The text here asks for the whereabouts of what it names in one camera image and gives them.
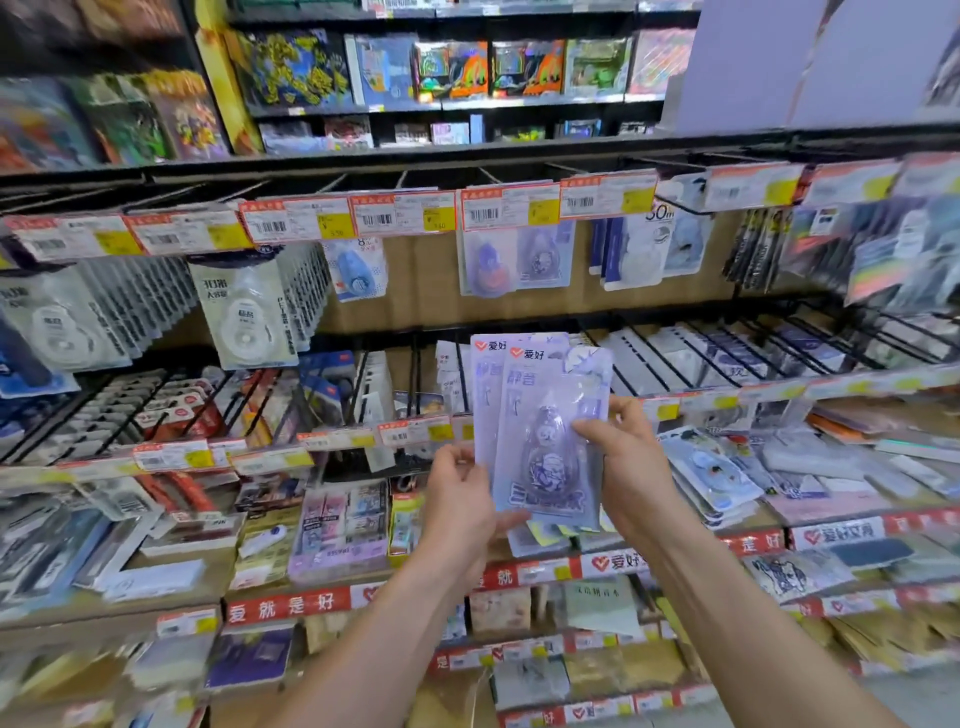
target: plastic packaging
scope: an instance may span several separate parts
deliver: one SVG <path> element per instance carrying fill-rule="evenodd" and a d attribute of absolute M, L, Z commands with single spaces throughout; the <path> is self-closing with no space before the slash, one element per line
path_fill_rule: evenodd
<path fill-rule="evenodd" d="M 538 521 L 599 528 L 602 461 L 570 426 L 607 419 L 612 356 L 565 343 L 529 347 L 505 357 L 493 501 Z"/>

